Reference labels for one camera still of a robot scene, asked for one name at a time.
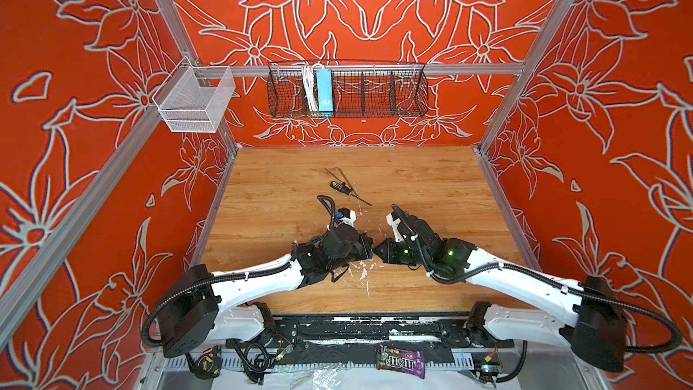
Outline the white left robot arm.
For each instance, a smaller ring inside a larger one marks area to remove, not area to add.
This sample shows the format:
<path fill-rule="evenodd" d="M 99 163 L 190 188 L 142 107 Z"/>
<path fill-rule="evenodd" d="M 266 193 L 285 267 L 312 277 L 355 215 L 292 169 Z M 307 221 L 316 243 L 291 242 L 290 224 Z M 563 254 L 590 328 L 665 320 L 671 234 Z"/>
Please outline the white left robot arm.
<path fill-rule="evenodd" d="M 263 265 L 216 273 L 195 265 L 156 303 L 142 324 L 141 341 L 162 348 L 167 359 L 207 341 L 251 341 L 265 330 L 271 315 L 245 304 L 326 278 L 335 283 L 351 263 L 372 257 L 372 238 L 340 224 L 306 243 L 293 244 L 292 252 Z"/>

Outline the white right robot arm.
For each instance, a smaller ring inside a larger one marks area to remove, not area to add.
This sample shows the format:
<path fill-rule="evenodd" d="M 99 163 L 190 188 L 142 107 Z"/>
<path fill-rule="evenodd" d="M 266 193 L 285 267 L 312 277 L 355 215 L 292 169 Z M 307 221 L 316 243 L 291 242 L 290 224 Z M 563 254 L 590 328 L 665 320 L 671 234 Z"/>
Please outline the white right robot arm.
<path fill-rule="evenodd" d="M 425 220 L 395 208 L 386 218 L 393 236 L 375 247 L 389 265 L 422 267 L 441 285 L 471 283 L 528 304 L 507 309 L 478 302 L 473 308 L 482 332 L 498 341 L 518 339 L 569 348 L 582 361 L 606 372 L 621 372 L 628 354 L 662 354 L 678 348 L 680 329 L 669 318 L 617 300 L 594 276 L 579 282 L 516 265 L 459 238 L 441 238 Z M 657 321 L 670 333 L 664 343 L 630 345 L 628 312 Z"/>

